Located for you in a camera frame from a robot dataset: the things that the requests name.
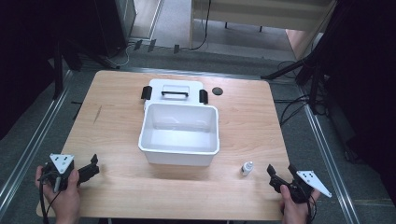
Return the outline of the person's left hand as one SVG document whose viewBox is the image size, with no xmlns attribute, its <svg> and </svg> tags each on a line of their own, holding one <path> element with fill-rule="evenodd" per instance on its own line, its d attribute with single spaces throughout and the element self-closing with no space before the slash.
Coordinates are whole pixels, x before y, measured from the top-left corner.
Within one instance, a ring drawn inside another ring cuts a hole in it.
<svg viewBox="0 0 396 224">
<path fill-rule="evenodd" d="M 42 169 L 41 165 L 36 167 L 35 185 L 43 193 L 45 199 L 51 203 L 56 217 L 55 224 L 78 224 L 80 218 L 78 170 L 74 169 L 69 175 L 67 189 L 57 194 L 52 191 L 52 187 L 49 184 L 40 186 L 38 179 L 42 175 Z"/>
</svg>

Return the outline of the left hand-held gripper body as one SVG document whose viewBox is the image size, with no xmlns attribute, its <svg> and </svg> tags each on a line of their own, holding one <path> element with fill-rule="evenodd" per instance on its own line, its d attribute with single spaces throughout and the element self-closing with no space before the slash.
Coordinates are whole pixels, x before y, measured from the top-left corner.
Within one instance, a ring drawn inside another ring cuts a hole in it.
<svg viewBox="0 0 396 224">
<path fill-rule="evenodd" d="M 50 161 L 42 168 L 41 191 L 44 192 L 45 186 L 49 186 L 52 192 L 67 190 L 71 184 L 69 176 L 75 169 L 74 155 L 50 154 Z"/>
</svg>

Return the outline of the black curtain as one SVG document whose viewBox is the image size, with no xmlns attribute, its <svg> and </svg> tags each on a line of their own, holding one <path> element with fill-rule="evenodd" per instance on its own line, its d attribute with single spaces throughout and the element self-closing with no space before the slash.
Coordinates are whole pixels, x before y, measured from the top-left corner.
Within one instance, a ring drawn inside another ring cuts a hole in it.
<svg viewBox="0 0 396 224">
<path fill-rule="evenodd" d="M 49 59 L 78 70 L 75 27 L 85 0 L 0 0 L 0 140 L 56 78 Z"/>
<path fill-rule="evenodd" d="M 396 0 L 336 0 L 317 50 L 353 130 L 347 148 L 379 173 L 396 206 Z"/>
</svg>

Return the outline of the metal floor rail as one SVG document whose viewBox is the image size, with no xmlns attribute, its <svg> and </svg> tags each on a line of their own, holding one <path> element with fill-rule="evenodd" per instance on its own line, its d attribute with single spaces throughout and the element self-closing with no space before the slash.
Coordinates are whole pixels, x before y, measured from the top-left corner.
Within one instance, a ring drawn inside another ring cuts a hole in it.
<svg viewBox="0 0 396 224">
<path fill-rule="evenodd" d="M 304 111 L 310 123 L 311 130 L 316 138 L 320 154 L 332 182 L 334 191 L 333 196 L 337 199 L 337 202 L 341 207 L 346 224 L 361 224 L 356 208 L 347 190 L 347 186 L 339 172 L 333 158 L 331 148 L 319 124 L 318 116 L 313 113 L 309 105 L 305 107 Z"/>
<path fill-rule="evenodd" d="M 73 72 L 67 71 L 64 75 L 64 89 L 59 93 L 56 99 L 50 101 L 50 104 L 35 128 L 35 132 L 29 138 L 29 142 L 21 152 L 5 184 L 0 188 L 0 220 L 9 208 L 22 180 L 24 179 L 34 157 L 39 150 L 47 132 L 61 109 L 64 99 L 69 91 L 70 82 L 73 80 Z"/>
</svg>

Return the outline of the black cabinet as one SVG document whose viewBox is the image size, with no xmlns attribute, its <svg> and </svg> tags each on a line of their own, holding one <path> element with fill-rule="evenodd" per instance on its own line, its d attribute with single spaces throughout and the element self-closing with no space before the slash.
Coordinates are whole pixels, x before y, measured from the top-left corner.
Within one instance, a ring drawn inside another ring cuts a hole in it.
<svg viewBox="0 0 396 224">
<path fill-rule="evenodd" d="M 134 0 L 94 0 L 103 41 L 102 54 L 110 56 L 128 45 L 134 27 Z"/>
</svg>

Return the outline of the black metal stand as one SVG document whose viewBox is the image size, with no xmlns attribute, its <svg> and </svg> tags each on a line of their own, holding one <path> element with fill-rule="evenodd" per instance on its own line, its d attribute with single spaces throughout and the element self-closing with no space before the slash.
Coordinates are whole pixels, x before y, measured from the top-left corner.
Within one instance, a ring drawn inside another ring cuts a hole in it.
<svg viewBox="0 0 396 224">
<path fill-rule="evenodd" d="M 82 52 L 95 62 L 101 64 L 104 68 L 119 69 L 118 65 L 111 65 L 109 62 L 100 58 L 98 54 L 83 47 L 76 40 L 72 39 L 57 39 L 53 47 L 53 61 L 54 61 L 54 84 L 55 90 L 53 99 L 57 100 L 64 91 L 64 67 L 63 61 L 66 61 L 68 66 L 74 70 L 79 70 L 82 62 L 79 60 L 78 53 Z"/>
<path fill-rule="evenodd" d="M 261 79 L 273 80 L 275 78 L 281 77 L 289 72 L 300 68 L 300 72 L 295 78 L 295 82 L 299 86 L 305 85 L 308 81 L 311 81 L 310 92 L 308 93 L 308 105 L 311 111 L 318 115 L 318 86 L 319 81 L 323 78 L 323 73 L 320 68 L 320 54 L 322 52 L 321 48 L 314 48 L 306 57 L 301 60 L 288 65 L 273 74 L 261 75 Z"/>
</svg>

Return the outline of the person's right hand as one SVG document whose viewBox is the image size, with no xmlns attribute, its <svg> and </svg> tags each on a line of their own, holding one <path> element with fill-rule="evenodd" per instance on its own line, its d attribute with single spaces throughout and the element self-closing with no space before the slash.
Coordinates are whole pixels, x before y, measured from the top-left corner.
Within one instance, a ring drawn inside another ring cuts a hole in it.
<svg viewBox="0 0 396 224">
<path fill-rule="evenodd" d="M 289 188 L 285 185 L 280 187 L 281 201 L 280 210 L 283 212 L 282 224 L 307 224 L 313 217 L 312 211 L 315 207 L 316 200 L 320 196 L 318 190 L 311 193 L 309 203 L 295 203 L 291 196 Z"/>
</svg>

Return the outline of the small white bottle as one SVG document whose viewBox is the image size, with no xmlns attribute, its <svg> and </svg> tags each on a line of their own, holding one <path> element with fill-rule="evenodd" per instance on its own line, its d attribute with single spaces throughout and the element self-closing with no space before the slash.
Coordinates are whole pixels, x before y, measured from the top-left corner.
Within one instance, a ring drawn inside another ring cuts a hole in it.
<svg viewBox="0 0 396 224">
<path fill-rule="evenodd" d="M 242 176 L 247 176 L 253 170 L 254 163 L 252 161 L 245 162 L 241 167 Z"/>
</svg>

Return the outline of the white plastic storage box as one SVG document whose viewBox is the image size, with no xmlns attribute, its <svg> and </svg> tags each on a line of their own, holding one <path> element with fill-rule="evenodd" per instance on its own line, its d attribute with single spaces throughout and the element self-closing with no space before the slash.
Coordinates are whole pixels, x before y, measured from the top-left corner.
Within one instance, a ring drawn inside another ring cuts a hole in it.
<svg viewBox="0 0 396 224">
<path fill-rule="evenodd" d="M 211 105 L 149 104 L 138 147 L 150 163 L 208 166 L 219 153 L 219 112 Z"/>
</svg>

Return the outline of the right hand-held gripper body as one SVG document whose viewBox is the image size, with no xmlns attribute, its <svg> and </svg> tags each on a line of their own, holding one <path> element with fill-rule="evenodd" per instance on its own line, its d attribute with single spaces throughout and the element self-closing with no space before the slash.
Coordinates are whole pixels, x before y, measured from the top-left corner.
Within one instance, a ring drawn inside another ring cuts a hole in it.
<svg viewBox="0 0 396 224">
<path fill-rule="evenodd" d="M 303 184 L 300 187 L 293 186 L 291 182 L 287 185 L 290 196 L 295 203 L 307 203 L 314 189 L 328 198 L 332 197 L 332 193 L 324 186 L 313 171 L 297 171 L 297 175 L 303 180 Z"/>
</svg>

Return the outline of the light wooden bench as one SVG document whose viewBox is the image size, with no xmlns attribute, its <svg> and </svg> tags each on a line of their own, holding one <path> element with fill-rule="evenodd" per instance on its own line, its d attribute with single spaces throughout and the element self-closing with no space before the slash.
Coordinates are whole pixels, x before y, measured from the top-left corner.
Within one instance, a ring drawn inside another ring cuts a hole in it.
<svg viewBox="0 0 396 224">
<path fill-rule="evenodd" d="M 191 0 L 191 22 L 209 19 L 285 29 L 295 56 L 300 57 L 335 5 L 335 0 Z"/>
</svg>

